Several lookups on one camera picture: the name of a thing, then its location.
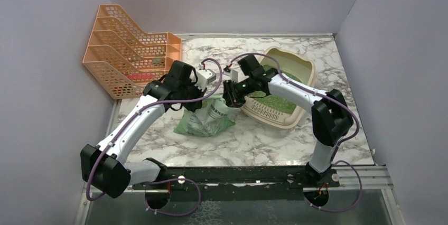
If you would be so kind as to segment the green litter bag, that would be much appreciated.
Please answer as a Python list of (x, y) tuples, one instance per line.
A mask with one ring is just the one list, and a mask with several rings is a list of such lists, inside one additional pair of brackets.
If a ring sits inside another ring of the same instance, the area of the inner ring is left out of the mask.
[(196, 111), (184, 110), (183, 116), (174, 132), (180, 135), (212, 137), (234, 126), (234, 114), (240, 108), (228, 107), (221, 94), (210, 96), (202, 101)]

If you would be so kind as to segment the beige plastic litter box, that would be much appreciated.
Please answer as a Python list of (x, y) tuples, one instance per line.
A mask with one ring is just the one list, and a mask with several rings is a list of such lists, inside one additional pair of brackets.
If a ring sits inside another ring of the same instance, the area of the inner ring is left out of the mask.
[[(276, 59), (282, 74), (302, 84), (314, 87), (316, 83), (316, 69), (312, 60), (297, 53), (285, 51), (278, 47), (270, 47), (266, 55)], [(291, 129), (297, 125), (306, 110), (296, 106), (292, 114), (286, 114), (269, 108), (247, 96), (242, 111), (256, 121), (279, 129)]]

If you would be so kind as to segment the white bag sealing clip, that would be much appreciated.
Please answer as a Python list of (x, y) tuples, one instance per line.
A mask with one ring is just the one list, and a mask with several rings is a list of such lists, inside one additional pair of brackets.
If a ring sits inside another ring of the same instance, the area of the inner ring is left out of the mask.
[(307, 120), (309, 119), (309, 117), (310, 117), (310, 114), (309, 114), (308, 112), (305, 112), (305, 113), (302, 115), (302, 117), (301, 117), (301, 119), (299, 120), (299, 122), (297, 123), (297, 126), (301, 127), (301, 126), (305, 125), (306, 122), (307, 122)]

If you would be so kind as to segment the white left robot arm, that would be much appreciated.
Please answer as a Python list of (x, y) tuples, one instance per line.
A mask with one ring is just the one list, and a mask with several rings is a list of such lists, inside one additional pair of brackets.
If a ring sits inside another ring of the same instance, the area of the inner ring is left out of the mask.
[(96, 146), (87, 144), (80, 152), (82, 178), (90, 201), (91, 187), (112, 198), (120, 196), (128, 186), (147, 182), (153, 188), (165, 184), (166, 174), (152, 160), (129, 163), (132, 149), (149, 127), (172, 106), (180, 104), (190, 110), (201, 108), (207, 85), (217, 78), (204, 66), (195, 68), (174, 61), (168, 73), (149, 82), (136, 106), (107, 137)]

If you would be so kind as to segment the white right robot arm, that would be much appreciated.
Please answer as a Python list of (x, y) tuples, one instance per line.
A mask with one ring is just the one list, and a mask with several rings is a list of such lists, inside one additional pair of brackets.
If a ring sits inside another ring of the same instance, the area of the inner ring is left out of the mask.
[(262, 91), (268, 96), (286, 99), (311, 114), (312, 130), (317, 142), (311, 159), (306, 164), (305, 180), (311, 186), (318, 186), (326, 179), (337, 146), (347, 140), (346, 134), (358, 121), (340, 91), (319, 90), (295, 81), (281, 72), (276, 59), (272, 59), (276, 67), (265, 70), (256, 59), (257, 55), (244, 53), (235, 57), (234, 60), (246, 79), (240, 82), (223, 82), (226, 105), (240, 108), (249, 94)]

